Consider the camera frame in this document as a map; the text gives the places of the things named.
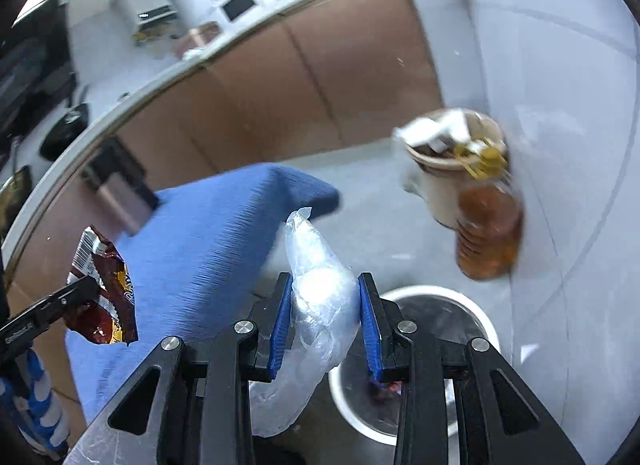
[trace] gray surface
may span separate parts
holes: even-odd
[[[482,60],[469,0],[413,0],[448,108],[488,112]]]
[[[299,453],[306,465],[392,465],[395,447],[353,429],[335,408],[327,378],[322,380],[298,421],[272,441]],[[458,441],[449,439],[449,463],[460,461]]]
[[[400,185],[387,140],[287,162],[335,185],[340,209],[314,224],[354,273],[370,271],[380,293],[410,285],[437,285],[464,293],[482,307],[511,353],[508,279],[475,283],[458,269],[454,233],[432,219],[421,198]],[[269,295],[281,271],[289,271],[282,235],[268,260],[257,293]],[[390,465],[394,448],[359,434],[336,409],[325,378],[298,421],[274,438],[302,454],[308,465]],[[450,462],[458,443],[450,441]]]

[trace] snack wrapper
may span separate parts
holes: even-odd
[[[66,313],[66,326],[94,344],[138,340],[133,286],[127,265],[113,243],[93,226],[82,233],[71,270],[70,285],[89,275],[100,285],[98,300]]]

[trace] blue cloth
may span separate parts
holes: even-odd
[[[66,348],[87,421],[165,336],[214,337],[236,320],[281,222],[293,210],[337,209],[338,191],[292,168],[258,164],[160,191],[137,235],[115,245],[129,268],[140,340],[94,345],[68,331]]]

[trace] trash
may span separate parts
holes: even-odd
[[[308,221],[310,214],[303,208],[287,220],[295,335],[276,379],[249,386],[256,436],[274,436],[296,421],[324,374],[345,358],[360,325],[358,282]]]

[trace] barcode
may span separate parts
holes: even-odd
[[[91,265],[93,266],[93,260],[91,259],[93,246],[93,236],[88,232],[83,232],[73,261],[73,266],[78,268],[78,270],[81,270],[83,273],[85,273],[84,269],[89,266],[89,262],[91,262]]]
[[[102,295],[98,295],[98,304],[100,305],[100,307],[103,310],[106,310],[109,312],[109,315],[111,315],[111,318],[116,321],[116,322],[120,322],[120,318],[118,317],[118,312],[116,311],[116,308],[114,307],[113,304],[111,304],[111,302],[109,301],[109,299],[107,299],[106,297],[102,296]]]

